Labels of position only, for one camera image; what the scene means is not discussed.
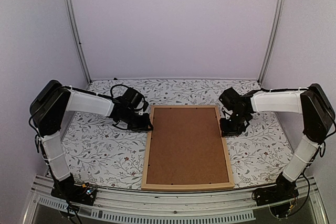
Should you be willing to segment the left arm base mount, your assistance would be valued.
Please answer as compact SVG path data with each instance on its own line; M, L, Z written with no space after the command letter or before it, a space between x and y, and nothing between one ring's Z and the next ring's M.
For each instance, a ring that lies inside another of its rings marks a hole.
M59 182L56 180L51 195L65 201L93 206L97 195L97 187L89 183L76 185L74 182L65 180Z

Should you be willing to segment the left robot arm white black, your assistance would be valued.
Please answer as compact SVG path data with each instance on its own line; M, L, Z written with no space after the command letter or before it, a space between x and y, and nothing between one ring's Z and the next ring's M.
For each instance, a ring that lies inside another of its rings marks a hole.
M120 122L133 132L153 130L149 104L144 95L131 87L119 97L64 86L50 80L30 105L29 126L37 134L37 145L44 156L58 192L67 200L78 195L73 175L61 147L60 130L66 112L83 112L113 119L113 127Z

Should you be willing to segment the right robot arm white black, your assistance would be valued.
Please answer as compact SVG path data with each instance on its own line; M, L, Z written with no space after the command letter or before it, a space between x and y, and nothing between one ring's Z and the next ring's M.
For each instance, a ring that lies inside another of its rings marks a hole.
M219 101L224 111L230 113L220 120L224 137L241 135L253 114L265 112L277 115L286 137L292 136L290 130L296 130L293 156L271 190L276 201L291 194L292 185L311 165L319 148L335 134L335 110L317 83L304 88L251 90L245 94L228 88L221 93Z

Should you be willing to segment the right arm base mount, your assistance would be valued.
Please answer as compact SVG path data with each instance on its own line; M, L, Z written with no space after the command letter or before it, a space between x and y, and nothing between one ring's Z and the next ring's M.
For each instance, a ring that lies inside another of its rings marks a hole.
M299 196L296 183L288 180L277 180L271 187L257 188L252 192L252 199L257 206L273 204Z

